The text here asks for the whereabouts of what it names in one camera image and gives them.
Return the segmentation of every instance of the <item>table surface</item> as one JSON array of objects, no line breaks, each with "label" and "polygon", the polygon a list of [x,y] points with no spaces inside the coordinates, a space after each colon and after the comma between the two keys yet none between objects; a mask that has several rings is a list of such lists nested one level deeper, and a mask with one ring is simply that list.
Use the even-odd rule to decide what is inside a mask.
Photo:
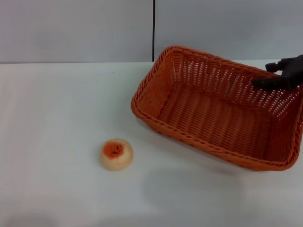
[{"label": "table surface", "polygon": [[[302,226],[303,159],[252,172],[153,132],[130,108],[151,67],[0,65],[1,227]],[[99,162],[111,138],[133,146],[123,171]]]}]

